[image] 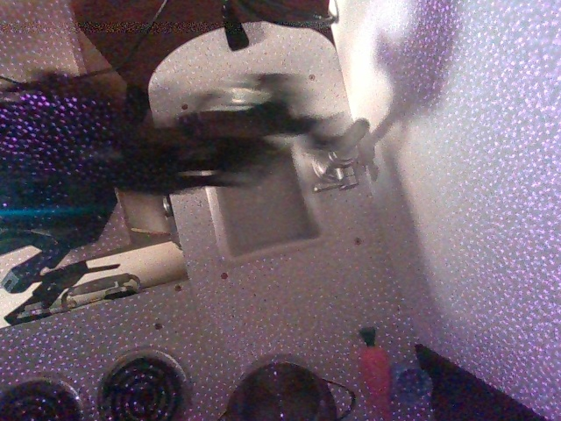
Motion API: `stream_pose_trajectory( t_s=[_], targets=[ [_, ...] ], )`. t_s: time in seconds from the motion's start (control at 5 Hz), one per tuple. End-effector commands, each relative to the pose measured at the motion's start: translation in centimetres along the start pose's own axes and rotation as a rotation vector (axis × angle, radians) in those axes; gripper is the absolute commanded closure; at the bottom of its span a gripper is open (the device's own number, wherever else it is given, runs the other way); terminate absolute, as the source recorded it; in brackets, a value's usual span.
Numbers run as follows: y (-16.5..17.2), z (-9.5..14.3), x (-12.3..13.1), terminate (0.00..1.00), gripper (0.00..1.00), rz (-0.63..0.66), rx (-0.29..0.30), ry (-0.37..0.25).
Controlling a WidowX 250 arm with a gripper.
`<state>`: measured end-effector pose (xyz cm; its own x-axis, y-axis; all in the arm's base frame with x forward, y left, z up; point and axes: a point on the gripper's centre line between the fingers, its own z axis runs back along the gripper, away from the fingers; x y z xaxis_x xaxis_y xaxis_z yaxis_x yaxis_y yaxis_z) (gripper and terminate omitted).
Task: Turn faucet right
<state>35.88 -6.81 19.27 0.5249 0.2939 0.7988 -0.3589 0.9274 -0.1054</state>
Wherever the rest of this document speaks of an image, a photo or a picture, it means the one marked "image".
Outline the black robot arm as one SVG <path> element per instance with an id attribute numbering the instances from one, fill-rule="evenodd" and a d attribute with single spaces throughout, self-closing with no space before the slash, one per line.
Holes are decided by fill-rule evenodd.
<path id="1" fill-rule="evenodd" d="M 45 73 L 1 91 L 1 232 L 48 246 L 95 241 L 129 191 L 164 196 L 263 178 L 292 139 L 332 146 L 335 118 L 300 113 L 287 75 L 258 75 L 265 99 L 150 125 L 149 94 Z"/>

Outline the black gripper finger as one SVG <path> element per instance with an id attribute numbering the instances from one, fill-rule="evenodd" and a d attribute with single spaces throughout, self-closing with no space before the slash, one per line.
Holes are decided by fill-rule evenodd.
<path id="1" fill-rule="evenodd" d="M 333 148 L 345 129 L 336 120 L 297 118 L 280 132 L 280 137 L 305 149 Z"/>

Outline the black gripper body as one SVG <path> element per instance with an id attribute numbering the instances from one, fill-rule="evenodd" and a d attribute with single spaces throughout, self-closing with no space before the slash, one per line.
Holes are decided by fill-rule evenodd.
<path id="1" fill-rule="evenodd" d="M 174 147 L 170 192 L 251 185 L 287 151 L 275 136 L 295 136 L 298 118 L 281 102 L 241 111 L 200 111 L 166 129 Z"/>

